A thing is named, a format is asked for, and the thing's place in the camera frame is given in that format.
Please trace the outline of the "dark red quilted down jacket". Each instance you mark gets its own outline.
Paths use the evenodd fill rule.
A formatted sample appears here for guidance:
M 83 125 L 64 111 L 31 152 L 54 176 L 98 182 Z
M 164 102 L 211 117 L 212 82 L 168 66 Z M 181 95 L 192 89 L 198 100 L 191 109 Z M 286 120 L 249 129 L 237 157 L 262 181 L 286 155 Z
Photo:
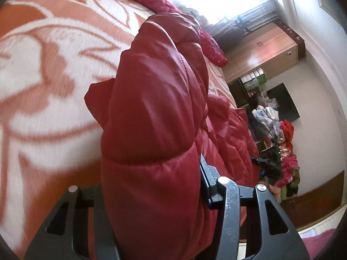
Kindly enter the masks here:
M 122 259 L 193 259 L 212 242 L 217 213 L 201 197 L 200 161 L 247 187 L 258 155 L 243 109 L 209 93 L 190 15 L 152 15 L 121 54 L 114 78 L 85 103 L 101 126 L 101 186 Z

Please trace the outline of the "pile of colourful clothes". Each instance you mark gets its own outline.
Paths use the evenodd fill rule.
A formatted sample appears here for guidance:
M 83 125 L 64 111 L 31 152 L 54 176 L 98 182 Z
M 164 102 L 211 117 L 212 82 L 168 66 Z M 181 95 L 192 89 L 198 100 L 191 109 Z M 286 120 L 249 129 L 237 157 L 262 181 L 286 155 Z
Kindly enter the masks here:
M 293 153 L 293 125 L 279 120 L 272 107 L 246 108 L 249 129 L 259 154 L 251 160 L 260 166 L 259 181 L 266 185 L 279 202 L 297 195 L 301 180 L 297 156 Z

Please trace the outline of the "pink fluffy rug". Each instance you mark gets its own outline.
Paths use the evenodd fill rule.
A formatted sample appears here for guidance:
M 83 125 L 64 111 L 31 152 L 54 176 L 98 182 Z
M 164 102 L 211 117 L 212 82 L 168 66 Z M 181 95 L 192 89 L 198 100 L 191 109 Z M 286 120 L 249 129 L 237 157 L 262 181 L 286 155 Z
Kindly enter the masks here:
M 335 229 L 329 229 L 321 233 L 320 235 L 308 238 L 302 238 L 303 243 L 309 253 L 309 258 L 314 259 L 320 251 L 323 250 L 325 245 L 328 243 L 332 235 L 334 234 Z

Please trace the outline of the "wooden low cabinet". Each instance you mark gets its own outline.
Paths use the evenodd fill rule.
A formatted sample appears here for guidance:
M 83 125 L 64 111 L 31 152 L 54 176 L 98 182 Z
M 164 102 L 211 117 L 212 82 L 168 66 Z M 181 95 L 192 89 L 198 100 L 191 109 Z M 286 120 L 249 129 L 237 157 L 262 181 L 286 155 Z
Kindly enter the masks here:
M 341 171 L 320 187 L 282 201 L 281 206 L 294 226 L 305 227 L 336 210 L 342 203 L 344 178 L 345 171 Z

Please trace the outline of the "black flat television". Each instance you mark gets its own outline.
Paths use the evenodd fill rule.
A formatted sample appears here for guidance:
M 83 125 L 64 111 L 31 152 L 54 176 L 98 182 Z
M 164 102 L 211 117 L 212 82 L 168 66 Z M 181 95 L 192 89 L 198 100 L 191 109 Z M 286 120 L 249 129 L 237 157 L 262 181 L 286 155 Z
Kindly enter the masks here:
M 280 121 L 287 120 L 292 123 L 300 118 L 295 103 L 293 102 L 287 87 L 283 83 L 269 89 L 267 95 L 270 99 L 275 99 L 277 101 L 277 111 L 279 113 Z

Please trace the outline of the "wooden wardrobe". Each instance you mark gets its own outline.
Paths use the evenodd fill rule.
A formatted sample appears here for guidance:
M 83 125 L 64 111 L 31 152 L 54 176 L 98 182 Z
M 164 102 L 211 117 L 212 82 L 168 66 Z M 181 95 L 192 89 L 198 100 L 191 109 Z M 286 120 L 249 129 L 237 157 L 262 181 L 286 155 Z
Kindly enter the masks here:
M 228 83 L 259 68 L 272 79 L 297 65 L 306 56 L 306 48 L 298 33 L 276 19 L 243 37 L 225 56 L 228 64 L 222 71 Z

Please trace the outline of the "orange white floral blanket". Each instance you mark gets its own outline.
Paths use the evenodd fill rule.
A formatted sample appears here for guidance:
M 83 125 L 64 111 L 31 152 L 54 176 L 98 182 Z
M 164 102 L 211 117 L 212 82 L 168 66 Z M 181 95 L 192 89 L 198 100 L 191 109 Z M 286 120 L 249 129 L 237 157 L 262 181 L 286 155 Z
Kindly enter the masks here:
M 7 0 L 1 6 L 1 237 L 22 259 L 70 186 L 100 181 L 101 128 L 89 85 L 165 0 Z

